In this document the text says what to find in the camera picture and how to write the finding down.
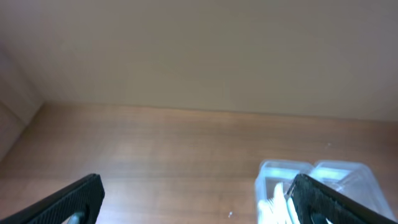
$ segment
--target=wooden table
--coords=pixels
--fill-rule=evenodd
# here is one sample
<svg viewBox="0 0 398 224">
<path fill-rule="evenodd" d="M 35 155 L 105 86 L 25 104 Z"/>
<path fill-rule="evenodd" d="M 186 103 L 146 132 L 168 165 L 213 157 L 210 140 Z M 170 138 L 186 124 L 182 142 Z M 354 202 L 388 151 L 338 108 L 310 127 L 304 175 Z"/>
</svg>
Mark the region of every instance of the wooden table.
<svg viewBox="0 0 398 224">
<path fill-rule="evenodd" d="M 363 162 L 397 215 L 397 148 L 398 123 L 47 104 L 0 163 L 0 217 L 94 172 L 97 223 L 256 223 L 264 159 Z"/>
</svg>

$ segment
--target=transparent container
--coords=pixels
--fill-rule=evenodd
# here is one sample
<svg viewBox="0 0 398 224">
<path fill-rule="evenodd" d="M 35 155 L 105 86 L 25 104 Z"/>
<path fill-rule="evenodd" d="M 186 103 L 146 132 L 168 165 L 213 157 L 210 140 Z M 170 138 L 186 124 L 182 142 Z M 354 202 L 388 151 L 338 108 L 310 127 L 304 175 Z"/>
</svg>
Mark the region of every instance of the transparent container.
<svg viewBox="0 0 398 224">
<path fill-rule="evenodd" d="M 265 160 L 260 165 L 255 183 L 257 205 L 261 200 L 273 197 L 274 188 L 279 182 L 283 182 L 286 192 L 294 177 L 300 173 L 309 175 L 380 215 L 396 220 L 372 171 L 357 162 L 318 161 L 313 166 L 307 162 Z M 262 217 L 258 208 L 257 214 L 259 221 L 266 218 Z"/>
</svg>

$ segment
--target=plastic container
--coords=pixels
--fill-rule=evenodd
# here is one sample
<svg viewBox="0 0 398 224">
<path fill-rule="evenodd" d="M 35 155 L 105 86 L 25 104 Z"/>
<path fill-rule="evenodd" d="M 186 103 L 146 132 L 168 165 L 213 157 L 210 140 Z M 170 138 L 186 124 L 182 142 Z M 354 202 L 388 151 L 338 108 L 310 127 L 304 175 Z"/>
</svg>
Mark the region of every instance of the plastic container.
<svg viewBox="0 0 398 224">
<path fill-rule="evenodd" d="M 361 205 L 396 220 L 369 167 L 357 162 L 318 161 L 313 166 L 307 162 L 263 161 L 255 183 L 257 205 L 261 200 L 272 198 L 279 182 L 284 183 L 286 192 L 299 173 L 307 174 Z M 266 218 L 258 209 L 257 214 L 258 220 Z"/>
</svg>

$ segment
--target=white plastic box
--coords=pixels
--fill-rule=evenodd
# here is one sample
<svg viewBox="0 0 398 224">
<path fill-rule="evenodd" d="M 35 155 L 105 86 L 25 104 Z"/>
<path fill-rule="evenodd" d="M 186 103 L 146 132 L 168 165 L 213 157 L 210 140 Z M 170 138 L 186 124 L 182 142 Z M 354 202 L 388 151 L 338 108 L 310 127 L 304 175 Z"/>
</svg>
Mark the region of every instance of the white plastic box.
<svg viewBox="0 0 398 224">
<path fill-rule="evenodd" d="M 307 162 L 265 160 L 260 165 L 255 183 L 257 205 L 261 200 L 272 198 L 279 182 L 284 183 L 286 192 L 299 173 L 307 174 L 361 205 L 396 220 L 369 167 L 357 162 L 318 161 L 313 166 Z M 258 220 L 266 219 L 258 208 L 257 214 Z"/>
</svg>

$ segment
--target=clear plastic bin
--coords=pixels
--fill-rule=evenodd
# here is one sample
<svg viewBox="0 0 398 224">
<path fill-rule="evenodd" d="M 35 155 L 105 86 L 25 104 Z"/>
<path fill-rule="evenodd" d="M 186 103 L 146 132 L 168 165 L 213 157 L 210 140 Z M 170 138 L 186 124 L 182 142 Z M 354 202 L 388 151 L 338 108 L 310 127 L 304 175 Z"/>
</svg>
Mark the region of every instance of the clear plastic bin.
<svg viewBox="0 0 398 224">
<path fill-rule="evenodd" d="M 313 166 L 307 162 L 265 160 L 260 165 L 255 183 L 257 205 L 261 200 L 273 197 L 279 182 L 284 183 L 286 192 L 299 173 L 307 174 L 361 205 L 396 220 L 369 167 L 357 162 L 318 161 Z M 257 214 L 258 220 L 266 218 L 261 217 L 258 209 Z"/>
</svg>

